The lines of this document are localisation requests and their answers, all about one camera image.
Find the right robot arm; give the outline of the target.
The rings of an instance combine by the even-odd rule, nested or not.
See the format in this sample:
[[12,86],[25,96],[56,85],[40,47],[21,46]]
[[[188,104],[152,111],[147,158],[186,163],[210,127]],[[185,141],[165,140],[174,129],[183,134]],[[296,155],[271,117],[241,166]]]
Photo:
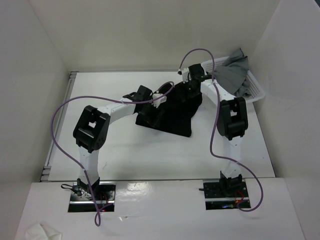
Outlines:
[[200,63],[180,68],[178,73],[183,76],[183,84],[189,85],[189,91],[196,88],[217,106],[211,136],[218,131],[223,137],[224,154],[219,156],[214,153],[213,156],[228,160],[228,163],[220,171],[219,187],[211,187],[210,190],[212,194],[232,197],[241,190],[243,182],[240,168],[241,143],[249,126],[246,100],[227,92]]

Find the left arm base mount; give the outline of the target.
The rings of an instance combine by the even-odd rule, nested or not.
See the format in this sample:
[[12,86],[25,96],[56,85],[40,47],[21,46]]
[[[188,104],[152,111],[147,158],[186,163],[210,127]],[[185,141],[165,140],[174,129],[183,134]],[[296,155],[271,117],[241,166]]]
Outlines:
[[[64,190],[70,190],[69,213],[95,212],[96,208],[90,193],[79,188],[77,183],[72,185],[63,183],[60,186]],[[102,212],[113,212],[115,209],[116,185],[102,181],[95,193],[97,206]]]

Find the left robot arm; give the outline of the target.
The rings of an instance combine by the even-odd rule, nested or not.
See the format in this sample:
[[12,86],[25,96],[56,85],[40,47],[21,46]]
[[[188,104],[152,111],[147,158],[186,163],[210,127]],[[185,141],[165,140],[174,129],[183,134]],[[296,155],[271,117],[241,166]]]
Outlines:
[[73,130],[73,137],[79,150],[81,172],[77,178],[77,187],[88,200],[100,193],[98,173],[99,150],[107,140],[109,126],[126,116],[140,113],[143,107],[158,109],[165,103],[164,93],[152,92],[141,85],[136,92],[124,95],[112,104],[94,107],[86,106]]

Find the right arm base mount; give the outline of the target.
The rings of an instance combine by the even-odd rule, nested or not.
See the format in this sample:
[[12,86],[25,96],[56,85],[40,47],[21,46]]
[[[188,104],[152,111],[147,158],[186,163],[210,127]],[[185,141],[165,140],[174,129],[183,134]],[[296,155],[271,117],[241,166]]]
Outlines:
[[245,181],[242,181],[239,187],[227,192],[222,189],[219,180],[205,180],[199,191],[204,193],[206,210],[231,210],[237,209],[238,205],[245,210],[251,208]]

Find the black skirt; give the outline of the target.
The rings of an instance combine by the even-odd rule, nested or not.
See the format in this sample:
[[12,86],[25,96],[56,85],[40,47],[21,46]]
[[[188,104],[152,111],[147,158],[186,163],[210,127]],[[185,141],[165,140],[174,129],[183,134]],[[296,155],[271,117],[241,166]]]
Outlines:
[[200,93],[198,97],[182,102],[179,95],[180,83],[170,90],[170,93],[166,95],[166,102],[158,108],[164,110],[160,127],[149,128],[189,138],[192,134],[191,119],[197,112],[203,98]]

